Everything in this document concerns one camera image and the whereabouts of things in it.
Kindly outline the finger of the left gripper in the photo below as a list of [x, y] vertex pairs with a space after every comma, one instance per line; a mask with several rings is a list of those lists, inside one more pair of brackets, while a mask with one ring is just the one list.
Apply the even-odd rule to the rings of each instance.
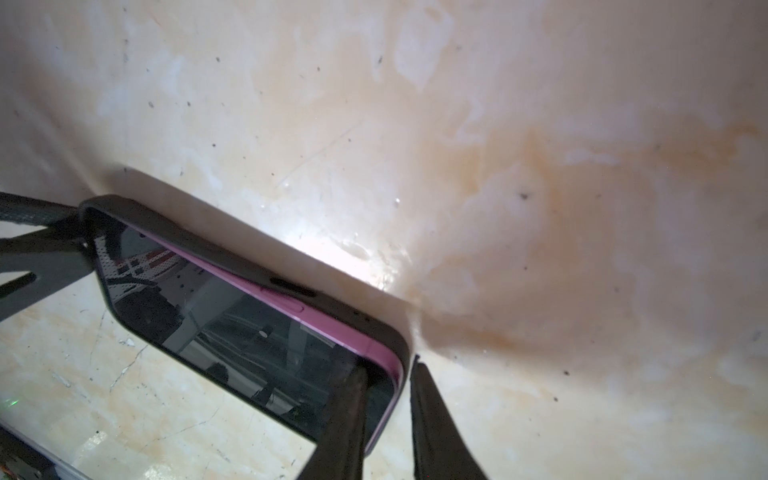
[[85, 234], [76, 219], [1, 240], [1, 319], [32, 306], [93, 272]]
[[73, 206], [4, 192], [0, 197], [2, 222], [50, 227], [77, 215], [77, 208]]

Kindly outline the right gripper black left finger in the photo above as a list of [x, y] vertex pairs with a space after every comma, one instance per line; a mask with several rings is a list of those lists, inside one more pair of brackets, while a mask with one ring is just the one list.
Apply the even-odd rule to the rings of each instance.
[[330, 418], [298, 480], [363, 477], [367, 371], [356, 366], [338, 388]]

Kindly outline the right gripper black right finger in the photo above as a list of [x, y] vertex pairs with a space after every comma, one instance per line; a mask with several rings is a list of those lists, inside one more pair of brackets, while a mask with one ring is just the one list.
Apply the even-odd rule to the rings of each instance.
[[487, 479], [418, 355], [410, 372], [410, 409], [415, 479]]

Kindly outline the black phone case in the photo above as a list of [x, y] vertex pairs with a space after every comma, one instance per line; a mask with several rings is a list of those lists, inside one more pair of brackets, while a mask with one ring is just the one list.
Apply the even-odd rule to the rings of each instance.
[[364, 356], [384, 368], [398, 387], [404, 384], [409, 349], [404, 337], [384, 322], [319, 290], [243, 258], [134, 200], [118, 195], [99, 196], [84, 201], [79, 207], [79, 213], [82, 220], [86, 220], [90, 214], [104, 214], [158, 243], [164, 241], [170, 247], [180, 248], [183, 253], [191, 254], [194, 260], [201, 260], [206, 265], [217, 267], [267, 291], [285, 295], [302, 303], [307, 310], [317, 310], [361, 332], [371, 339], [369, 350]]

